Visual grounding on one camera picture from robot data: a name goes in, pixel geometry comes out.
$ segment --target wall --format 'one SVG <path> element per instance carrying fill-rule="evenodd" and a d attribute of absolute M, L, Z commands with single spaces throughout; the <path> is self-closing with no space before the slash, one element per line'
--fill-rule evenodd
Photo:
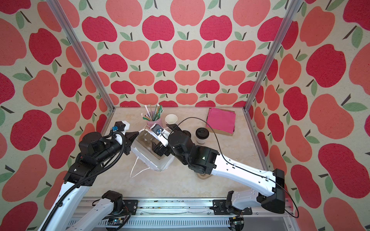
<path fill-rule="evenodd" d="M 82 0 L 73 27 L 116 106 L 243 106 L 286 12 L 277 3 Z"/>
<path fill-rule="evenodd" d="M 297 40 L 283 42 L 278 74 L 249 110 L 270 169 L 286 172 L 301 231 L 370 228 L 369 10 L 365 0 L 304 2 Z"/>
<path fill-rule="evenodd" d="M 108 111 L 46 2 L 2 2 L 0 11 L 0 230 L 34 230 L 80 139 L 101 131 Z"/>

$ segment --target table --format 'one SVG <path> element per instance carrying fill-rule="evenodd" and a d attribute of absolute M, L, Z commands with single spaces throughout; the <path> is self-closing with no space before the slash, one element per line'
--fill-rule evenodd
<path fill-rule="evenodd" d="M 222 153 L 238 162 L 262 169 L 243 110 L 241 108 L 226 109 L 236 112 L 236 121 L 233 136 L 217 134 Z M 141 113 L 145 114 L 145 112 L 145 108 L 117 108 L 110 121 L 109 130 L 116 121 L 120 120 L 130 123 L 128 132 L 141 130 L 145 126 Z M 178 123 L 189 116 L 205 120 L 208 108 L 164 108 L 163 124 L 168 114 L 177 115 Z M 180 125 L 182 130 L 190 131 L 194 143 L 195 130 L 199 127 L 205 127 L 205 123 L 197 119 L 188 119 Z M 219 150 L 212 133 L 207 139 L 207 146 Z M 113 190 L 122 193 L 124 197 L 226 197 L 228 191 L 249 189 L 245 185 L 224 177 L 211 176 L 205 180 L 199 179 L 194 171 L 188 169 L 176 158 L 167 170 L 156 172 L 149 169 L 130 178 L 135 160 L 136 156 L 132 152 L 128 156 L 123 155 L 116 165 L 96 178 L 86 196 L 101 196 L 107 190 Z M 138 160 L 132 175 L 134 176 L 145 168 L 147 166 Z"/>

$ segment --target black cup lid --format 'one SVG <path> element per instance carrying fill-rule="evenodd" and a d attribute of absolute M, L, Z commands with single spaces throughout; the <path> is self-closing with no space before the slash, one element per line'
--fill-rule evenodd
<path fill-rule="evenodd" d="M 206 129 L 206 128 L 198 128 L 196 131 L 195 131 L 195 135 L 201 139 L 201 140 L 204 140 L 204 139 L 207 139 L 208 136 L 209 136 L 209 131 Z"/>
<path fill-rule="evenodd" d="M 191 133 L 189 131 L 183 130 L 182 132 L 185 133 L 187 136 L 189 136 L 191 138 Z"/>

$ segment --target white paper cup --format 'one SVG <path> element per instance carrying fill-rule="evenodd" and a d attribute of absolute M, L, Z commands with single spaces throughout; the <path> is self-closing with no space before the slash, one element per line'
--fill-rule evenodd
<path fill-rule="evenodd" d="M 177 116 L 175 114 L 169 114 L 165 118 L 166 124 L 175 124 L 177 123 Z"/>

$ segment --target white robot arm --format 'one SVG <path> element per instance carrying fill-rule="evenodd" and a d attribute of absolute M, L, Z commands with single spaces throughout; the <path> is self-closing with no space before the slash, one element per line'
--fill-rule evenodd
<path fill-rule="evenodd" d="M 54 202 L 53 209 L 49 211 L 39 231 L 66 230 L 76 207 L 92 186 L 96 176 L 113 166 L 123 153 L 129 154 L 130 145 L 139 133 L 126 133 L 128 126 L 126 121 L 120 121 L 116 122 L 109 136 L 101 137 L 100 133 L 92 132 L 83 137 L 79 143 L 81 153 L 68 170 L 64 178 L 65 183 Z M 169 133 L 161 126 L 154 125 L 151 128 L 151 133 L 161 141 L 159 145 L 163 145 L 158 150 L 162 150 L 162 148 L 170 150 L 170 153 L 195 172 L 223 176 L 253 189 L 239 193 L 229 192 L 226 200 L 226 210 L 229 214 L 240 214 L 244 208 L 259 203 L 266 210 L 284 213 L 285 194 L 281 189 L 284 187 L 283 171 L 255 169 L 236 162 L 217 150 L 196 146 L 190 137 L 179 128 Z M 116 160 L 109 165 L 104 165 L 106 160 L 112 159 L 118 152 L 120 154 Z M 109 214 L 129 215 L 129 211 L 127 208 L 125 210 L 122 203 L 120 193 L 108 191 L 91 211 L 68 230 L 90 231 Z"/>

